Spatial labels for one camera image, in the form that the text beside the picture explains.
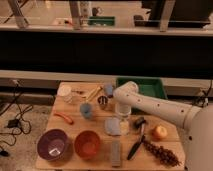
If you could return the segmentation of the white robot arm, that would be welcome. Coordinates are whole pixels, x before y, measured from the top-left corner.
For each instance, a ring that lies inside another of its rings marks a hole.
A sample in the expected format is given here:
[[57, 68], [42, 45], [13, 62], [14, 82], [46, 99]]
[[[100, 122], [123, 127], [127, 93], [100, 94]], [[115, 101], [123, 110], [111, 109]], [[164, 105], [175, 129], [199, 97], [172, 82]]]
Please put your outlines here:
[[213, 171], [213, 105], [201, 108], [145, 96], [139, 93], [133, 81], [117, 87], [113, 96], [122, 105], [140, 109], [184, 129], [188, 134], [187, 171]]

